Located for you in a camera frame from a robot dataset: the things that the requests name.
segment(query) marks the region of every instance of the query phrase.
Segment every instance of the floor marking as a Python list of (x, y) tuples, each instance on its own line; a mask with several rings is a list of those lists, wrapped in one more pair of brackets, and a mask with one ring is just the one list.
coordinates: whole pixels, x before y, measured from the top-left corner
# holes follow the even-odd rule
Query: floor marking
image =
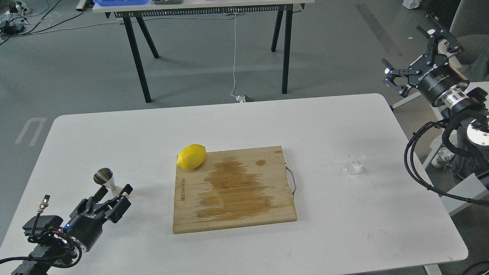
[(44, 127), (44, 124), (46, 123), (47, 117), (33, 117), (27, 120), (27, 122), (24, 125), (24, 128), (22, 128), (21, 133), (15, 140), (15, 144), (20, 144), (22, 142), (22, 139), (24, 138), (25, 133), (27, 132), (27, 129), (29, 129), (29, 126), (32, 122), (39, 122), (39, 125), (37, 126), (37, 130), (34, 133), (34, 136), (32, 136), (31, 142), (29, 143), (29, 146), (34, 146), (36, 144), (36, 141), (41, 134), (41, 130)]
[(362, 15), (368, 27), (374, 32), (375, 37), (377, 37), (377, 40), (389, 56), (402, 56), (401, 51), (397, 48), (396, 44), (392, 41), (392, 38), (387, 34), (382, 25), (380, 25), (368, 6), (365, 4), (357, 4), (355, 7)]

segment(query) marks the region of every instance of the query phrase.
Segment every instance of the wooden cutting board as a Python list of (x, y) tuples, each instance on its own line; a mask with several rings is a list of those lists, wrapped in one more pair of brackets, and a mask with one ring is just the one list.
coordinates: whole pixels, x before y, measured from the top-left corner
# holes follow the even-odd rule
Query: wooden cutting board
[(208, 152), (194, 170), (177, 166), (175, 234), (296, 220), (281, 146)]

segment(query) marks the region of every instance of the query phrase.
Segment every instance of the yellow lemon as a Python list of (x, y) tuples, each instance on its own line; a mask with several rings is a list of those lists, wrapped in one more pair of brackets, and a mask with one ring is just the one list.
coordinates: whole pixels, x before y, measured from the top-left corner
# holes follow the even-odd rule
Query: yellow lemon
[(192, 144), (178, 154), (177, 166), (185, 170), (192, 170), (201, 165), (204, 159), (205, 147), (200, 144)]

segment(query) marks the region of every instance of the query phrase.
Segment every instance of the black table leg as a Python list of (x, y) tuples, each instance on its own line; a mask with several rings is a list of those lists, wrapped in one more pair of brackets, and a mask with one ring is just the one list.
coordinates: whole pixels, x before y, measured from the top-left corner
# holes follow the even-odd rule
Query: black table leg
[(146, 42), (148, 42), (148, 45), (151, 49), (151, 52), (153, 53), (153, 56), (155, 58), (158, 58), (159, 57), (158, 52), (156, 51), (155, 44), (153, 43), (153, 40), (151, 39), (151, 35), (148, 31), (148, 28), (146, 27), (146, 24), (144, 23), (143, 18), (142, 17), (136, 17), (136, 20), (137, 20), (139, 26), (141, 27), (141, 31), (144, 34), (144, 38), (146, 38)]
[(285, 16), (285, 45), (284, 45), (284, 69), (282, 74), (282, 94), (287, 93), (289, 82), (289, 58), (290, 58), (290, 38), (292, 35), (292, 9), (286, 11)]
[(151, 102), (151, 95), (148, 89), (148, 83), (146, 82), (146, 76), (144, 75), (143, 64), (141, 63), (141, 56), (139, 55), (139, 50), (137, 49), (136, 37), (134, 36), (133, 25), (131, 24), (130, 17), (123, 17), (124, 26), (126, 27), (127, 38), (129, 39), (129, 44), (131, 45), (131, 51), (133, 52), (134, 63), (136, 64), (137, 74), (139, 76), (139, 81), (141, 82), (141, 88), (143, 89), (144, 100), (146, 103)]
[(279, 10), (277, 13), (277, 21), (275, 22), (275, 31), (273, 32), (273, 41), (272, 41), (273, 52), (275, 52), (275, 50), (277, 49), (278, 34), (280, 33), (280, 25), (282, 24), (283, 15), (284, 15), (284, 11)]

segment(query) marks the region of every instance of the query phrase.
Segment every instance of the clear glass cup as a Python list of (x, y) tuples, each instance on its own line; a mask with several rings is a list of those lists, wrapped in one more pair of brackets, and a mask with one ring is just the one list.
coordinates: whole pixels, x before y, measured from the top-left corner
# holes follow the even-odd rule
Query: clear glass cup
[(360, 173), (365, 165), (367, 158), (364, 154), (358, 152), (352, 152), (348, 155), (343, 170), (349, 175), (356, 175)]

